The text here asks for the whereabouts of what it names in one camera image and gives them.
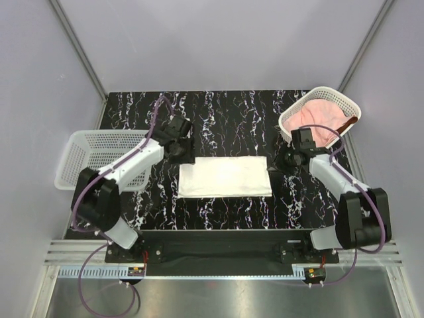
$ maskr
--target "marble tabletop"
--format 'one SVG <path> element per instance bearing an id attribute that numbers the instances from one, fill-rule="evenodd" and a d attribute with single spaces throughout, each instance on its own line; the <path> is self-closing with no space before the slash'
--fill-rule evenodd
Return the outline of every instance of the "marble tabletop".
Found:
<path id="1" fill-rule="evenodd" d="M 266 156 L 287 146 L 278 117 L 307 91 L 179 91 L 110 93 L 100 129 L 148 129 L 154 102 L 165 95 L 191 119 L 196 156 Z M 168 120 L 162 106 L 158 122 Z M 350 170 L 346 154 L 339 162 Z M 270 173 L 272 197 L 178 199 L 179 166 L 152 167 L 145 190 L 124 192 L 122 213 L 137 229 L 294 229 L 333 224 L 337 202 L 306 172 Z"/>

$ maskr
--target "white wall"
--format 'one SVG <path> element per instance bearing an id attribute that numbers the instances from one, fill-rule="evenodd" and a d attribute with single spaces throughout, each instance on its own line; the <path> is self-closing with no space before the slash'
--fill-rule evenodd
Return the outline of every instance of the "white wall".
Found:
<path id="1" fill-rule="evenodd" d="M 383 0 L 60 0 L 107 91 L 337 88 Z"/>
<path id="2" fill-rule="evenodd" d="M 346 94 L 362 108 L 352 130 L 366 179 L 389 195 L 393 238 L 424 316 L 424 2 L 397 1 Z"/>
<path id="3" fill-rule="evenodd" d="M 71 194 L 54 188 L 66 141 L 101 100 L 47 0 L 0 5 L 0 317 L 27 317 Z"/>

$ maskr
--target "folded cloth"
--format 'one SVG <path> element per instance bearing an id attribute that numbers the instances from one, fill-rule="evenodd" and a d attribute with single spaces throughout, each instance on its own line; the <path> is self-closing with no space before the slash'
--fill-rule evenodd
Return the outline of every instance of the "folded cloth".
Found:
<path id="1" fill-rule="evenodd" d="M 298 129 L 300 126 L 316 124 L 332 128 L 338 133 L 342 133 L 350 124 L 357 121 L 357 117 L 346 117 L 336 103 L 325 99 L 313 99 L 308 101 L 299 112 L 282 124 L 289 132 Z M 325 147 L 337 138 L 327 129 L 311 127 L 311 130 L 317 147 Z"/>
<path id="2" fill-rule="evenodd" d="M 198 157 L 180 165 L 178 197 L 270 197 L 266 157 Z"/>

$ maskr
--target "reflective floor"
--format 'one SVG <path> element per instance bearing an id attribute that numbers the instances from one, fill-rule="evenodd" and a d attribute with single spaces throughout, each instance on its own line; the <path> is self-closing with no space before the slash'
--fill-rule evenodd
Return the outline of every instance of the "reflective floor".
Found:
<path id="1" fill-rule="evenodd" d="M 328 281 L 342 276 L 330 268 Z M 89 305 L 103 315 L 118 315 L 131 302 L 123 286 L 99 290 L 111 280 L 84 280 Z M 337 286 L 309 289 L 297 282 L 260 280 L 145 280 L 136 285 L 141 306 L 126 317 L 400 317 L 384 269 L 357 268 Z M 93 317 L 81 305 L 77 280 L 59 279 L 47 314 L 50 318 Z"/>

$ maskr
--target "white laundry basket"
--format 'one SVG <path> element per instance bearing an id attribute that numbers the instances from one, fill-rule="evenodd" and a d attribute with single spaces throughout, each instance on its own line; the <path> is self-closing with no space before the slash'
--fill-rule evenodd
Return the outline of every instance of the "white laundry basket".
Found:
<path id="1" fill-rule="evenodd" d="M 356 116 L 359 118 L 361 117 L 361 111 L 359 106 L 350 98 L 344 96 L 342 93 L 336 91 L 333 88 L 320 86 L 312 89 L 309 93 L 307 93 L 305 96 L 303 96 L 301 99 L 296 101 L 292 106 L 290 106 L 286 111 L 284 111 L 280 118 L 278 119 L 278 125 L 281 129 L 281 136 L 286 142 L 292 141 L 292 134 L 291 132 L 287 131 L 283 127 L 283 123 L 288 120 L 291 116 L 296 114 L 301 110 L 301 108 L 306 104 L 307 101 L 311 101 L 312 99 L 326 99 L 327 101 L 332 101 L 333 103 L 336 103 L 343 113 L 346 116 Z M 349 125 L 342 133 L 341 136 L 346 134 L 349 129 L 353 127 L 354 124 Z M 328 144 L 326 147 L 330 148 L 336 141 L 339 139 L 334 139 L 330 144 Z"/>
<path id="2" fill-rule="evenodd" d="M 148 131 L 100 130 L 77 131 L 71 135 L 59 164 L 54 185 L 60 190 L 75 190 L 80 172 L 104 167 L 133 149 Z M 143 190 L 150 168 L 143 171 L 123 191 Z"/>

